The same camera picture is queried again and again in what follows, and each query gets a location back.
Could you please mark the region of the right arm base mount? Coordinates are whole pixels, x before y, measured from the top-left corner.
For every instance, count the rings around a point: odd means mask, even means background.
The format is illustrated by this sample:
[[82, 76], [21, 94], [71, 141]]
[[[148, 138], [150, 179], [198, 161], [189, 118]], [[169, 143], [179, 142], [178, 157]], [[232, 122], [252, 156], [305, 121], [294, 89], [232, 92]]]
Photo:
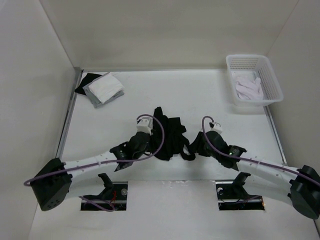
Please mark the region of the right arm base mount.
[[264, 211], [263, 198], [259, 195], [250, 195], [245, 189], [245, 180], [249, 173], [240, 172], [234, 180], [215, 182], [218, 209], [220, 211]]

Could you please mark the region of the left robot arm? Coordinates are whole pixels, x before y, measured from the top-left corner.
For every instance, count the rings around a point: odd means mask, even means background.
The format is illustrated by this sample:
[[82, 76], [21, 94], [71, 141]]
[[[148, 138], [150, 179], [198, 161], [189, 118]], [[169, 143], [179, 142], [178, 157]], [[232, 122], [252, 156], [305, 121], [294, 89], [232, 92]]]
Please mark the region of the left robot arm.
[[108, 174], [141, 161], [150, 138], [150, 134], [138, 131], [129, 141], [94, 157], [67, 162], [53, 158], [26, 184], [42, 211], [52, 210], [69, 198], [108, 199], [114, 188]]

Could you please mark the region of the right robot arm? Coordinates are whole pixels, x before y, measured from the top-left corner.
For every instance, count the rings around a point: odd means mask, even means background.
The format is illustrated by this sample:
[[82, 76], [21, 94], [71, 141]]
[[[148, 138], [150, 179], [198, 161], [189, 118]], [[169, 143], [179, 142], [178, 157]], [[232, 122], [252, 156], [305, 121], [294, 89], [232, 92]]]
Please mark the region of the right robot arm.
[[301, 168], [274, 165], [242, 157], [246, 149], [227, 144], [216, 131], [200, 131], [190, 149], [239, 173], [231, 189], [236, 197], [265, 196], [292, 206], [309, 219], [319, 218], [320, 175], [314, 168], [308, 165]]

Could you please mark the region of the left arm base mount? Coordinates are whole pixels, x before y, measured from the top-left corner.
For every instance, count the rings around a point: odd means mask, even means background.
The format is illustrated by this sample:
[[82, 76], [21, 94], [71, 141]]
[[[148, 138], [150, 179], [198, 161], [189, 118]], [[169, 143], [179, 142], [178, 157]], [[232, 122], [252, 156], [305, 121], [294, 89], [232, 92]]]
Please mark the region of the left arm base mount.
[[112, 182], [106, 173], [97, 175], [96, 183], [103, 183], [97, 194], [82, 196], [81, 211], [126, 211], [128, 198], [128, 182]]

